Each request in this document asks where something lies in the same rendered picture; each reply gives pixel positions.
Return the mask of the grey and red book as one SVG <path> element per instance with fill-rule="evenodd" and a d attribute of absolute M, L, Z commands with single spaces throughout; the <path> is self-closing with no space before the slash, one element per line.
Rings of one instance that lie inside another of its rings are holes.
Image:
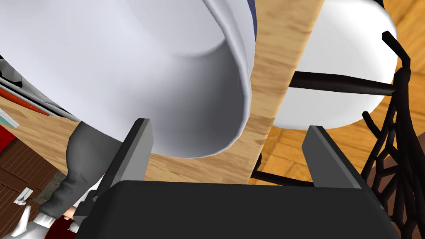
<path fill-rule="evenodd" d="M 63 117 L 73 122 L 81 120 L 43 95 L 0 56 L 0 88 L 25 102 L 23 105 L 40 114 Z"/>

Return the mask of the large white bowl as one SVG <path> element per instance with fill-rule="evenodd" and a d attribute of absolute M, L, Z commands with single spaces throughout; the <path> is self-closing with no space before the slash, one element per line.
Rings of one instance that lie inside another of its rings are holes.
<path fill-rule="evenodd" d="M 151 120 L 152 152 L 201 158 L 249 118 L 252 0 L 0 0 L 0 55 L 47 98 L 123 141 Z"/>

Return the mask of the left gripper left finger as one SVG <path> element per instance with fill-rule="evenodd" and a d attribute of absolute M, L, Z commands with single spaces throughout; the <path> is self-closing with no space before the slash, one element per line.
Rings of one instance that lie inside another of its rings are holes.
<path fill-rule="evenodd" d="M 137 119 L 100 182 L 96 197 L 120 181 L 144 180 L 153 142 L 151 120 Z"/>

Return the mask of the white chair with black frame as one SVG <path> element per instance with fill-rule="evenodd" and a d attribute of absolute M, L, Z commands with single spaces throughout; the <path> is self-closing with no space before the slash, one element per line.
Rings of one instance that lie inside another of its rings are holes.
<path fill-rule="evenodd" d="M 273 123 L 324 130 L 363 119 L 376 143 L 361 189 L 320 188 L 259 170 L 284 186 L 261 191 L 278 207 L 257 214 L 282 239 L 425 239 L 425 152 L 409 109 L 410 57 L 382 0 L 324 0 Z"/>

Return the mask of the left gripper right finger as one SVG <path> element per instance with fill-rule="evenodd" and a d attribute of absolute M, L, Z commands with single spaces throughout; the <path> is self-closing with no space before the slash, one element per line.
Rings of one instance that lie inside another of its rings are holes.
<path fill-rule="evenodd" d="M 361 189 L 361 178 L 322 126 L 310 125 L 302 143 L 315 187 Z"/>

